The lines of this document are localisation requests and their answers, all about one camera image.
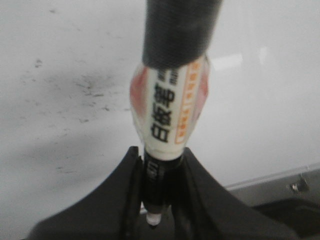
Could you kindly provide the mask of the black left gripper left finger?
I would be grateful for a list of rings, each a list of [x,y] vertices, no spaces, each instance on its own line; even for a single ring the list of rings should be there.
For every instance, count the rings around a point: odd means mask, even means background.
[[[29,240],[137,240],[143,162],[128,148],[116,169],[83,199],[38,222]]]

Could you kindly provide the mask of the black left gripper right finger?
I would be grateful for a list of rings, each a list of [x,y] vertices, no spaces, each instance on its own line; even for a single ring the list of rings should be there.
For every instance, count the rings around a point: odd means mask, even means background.
[[[172,200],[177,240],[297,240],[296,232],[234,197],[185,148]]]

